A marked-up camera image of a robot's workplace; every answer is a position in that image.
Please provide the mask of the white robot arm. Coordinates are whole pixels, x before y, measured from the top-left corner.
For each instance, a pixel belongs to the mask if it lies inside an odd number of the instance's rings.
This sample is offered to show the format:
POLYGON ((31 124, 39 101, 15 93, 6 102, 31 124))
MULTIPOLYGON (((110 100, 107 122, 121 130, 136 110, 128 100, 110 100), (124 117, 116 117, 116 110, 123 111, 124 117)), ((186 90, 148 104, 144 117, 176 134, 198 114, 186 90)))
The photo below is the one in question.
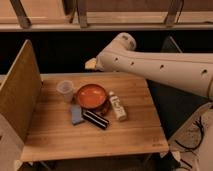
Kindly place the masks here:
POLYGON ((213 100, 213 53, 136 52, 129 33, 119 33, 86 69, 120 71, 142 76, 213 100))

